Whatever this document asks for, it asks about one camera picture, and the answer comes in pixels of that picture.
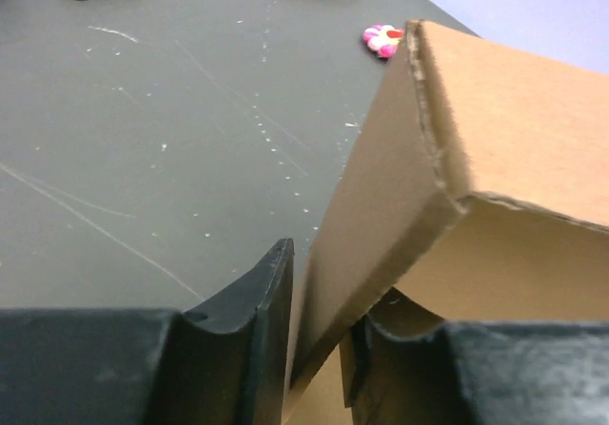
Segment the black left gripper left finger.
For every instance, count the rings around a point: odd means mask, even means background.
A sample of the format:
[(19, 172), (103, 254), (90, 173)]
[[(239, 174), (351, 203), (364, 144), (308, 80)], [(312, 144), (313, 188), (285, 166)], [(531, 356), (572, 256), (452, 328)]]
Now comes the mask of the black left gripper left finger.
[(8, 309), (5, 424), (278, 424), (294, 243), (192, 309)]

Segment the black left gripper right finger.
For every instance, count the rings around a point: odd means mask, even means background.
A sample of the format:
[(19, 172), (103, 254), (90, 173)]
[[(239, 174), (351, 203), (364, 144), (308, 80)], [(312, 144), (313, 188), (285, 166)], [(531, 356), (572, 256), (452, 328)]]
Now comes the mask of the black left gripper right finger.
[(604, 424), (604, 322), (448, 320), (397, 290), (349, 332), (357, 424)]

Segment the brown cardboard box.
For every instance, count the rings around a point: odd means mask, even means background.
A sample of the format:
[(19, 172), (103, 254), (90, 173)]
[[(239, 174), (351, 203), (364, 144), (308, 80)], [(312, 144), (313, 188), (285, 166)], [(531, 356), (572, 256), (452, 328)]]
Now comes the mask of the brown cardboard box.
[(448, 320), (608, 326), (605, 74), (407, 22), (292, 305), (285, 423), (350, 409), (350, 329), (393, 289)]

